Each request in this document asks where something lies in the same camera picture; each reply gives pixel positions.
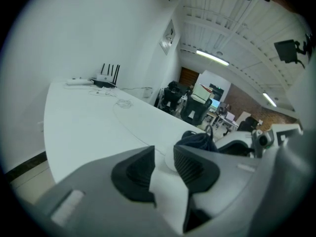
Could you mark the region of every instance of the ceiling light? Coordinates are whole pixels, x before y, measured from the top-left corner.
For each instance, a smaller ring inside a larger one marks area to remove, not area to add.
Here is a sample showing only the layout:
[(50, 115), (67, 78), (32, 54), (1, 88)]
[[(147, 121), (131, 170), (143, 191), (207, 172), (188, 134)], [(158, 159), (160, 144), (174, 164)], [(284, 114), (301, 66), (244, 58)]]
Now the ceiling light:
[(204, 56), (204, 57), (206, 57), (206, 58), (212, 59), (212, 60), (214, 60), (214, 61), (217, 61), (218, 63), (223, 64), (223, 65), (225, 65), (225, 66), (228, 66), (228, 65), (229, 65), (229, 63), (228, 63), (227, 61), (224, 61), (224, 60), (222, 60), (222, 59), (220, 59), (220, 58), (218, 58), (218, 57), (216, 57), (216, 56), (214, 56), (214, 55), (205, 53), (205, 52), (203, 52), (203, 51), (197, 50), (197, 54), (199, 54), (199, 55), (201, 55), (201, 56)]
[(265, 98), (266, 98), (274, 107), (277, 107), (277, 105), (275, 104), (275, 102), (272, 101), (272, 99), (268, 96), (267, 93), (263, 93), (263, 95), (265, 96)]

